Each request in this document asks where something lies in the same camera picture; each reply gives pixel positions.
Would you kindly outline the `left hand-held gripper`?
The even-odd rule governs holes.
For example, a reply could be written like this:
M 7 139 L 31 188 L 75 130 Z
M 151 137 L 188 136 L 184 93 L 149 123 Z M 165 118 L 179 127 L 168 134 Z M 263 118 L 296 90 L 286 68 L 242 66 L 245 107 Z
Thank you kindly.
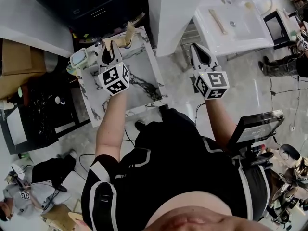
M 110 50 L 107 49 L 105 44 L 97 57 L 98 79 L 103 89 L 111 96 L 115 96 L 129 88 L 130 71 L 124 64 L 118 48 L 128 46 L 126 35 L 122 34 L 117 39 L 118 43 L 114 40 L 111 41 Z

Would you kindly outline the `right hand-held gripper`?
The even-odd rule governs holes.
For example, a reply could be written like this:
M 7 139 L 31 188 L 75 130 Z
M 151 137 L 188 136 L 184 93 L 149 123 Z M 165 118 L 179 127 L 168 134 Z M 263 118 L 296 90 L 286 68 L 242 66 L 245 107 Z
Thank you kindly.
M 227 73 L 218 64 L 216 56 L 198 43 L 190 45 L 193 85 L 205 100 L 222 98 L 229 89 Z

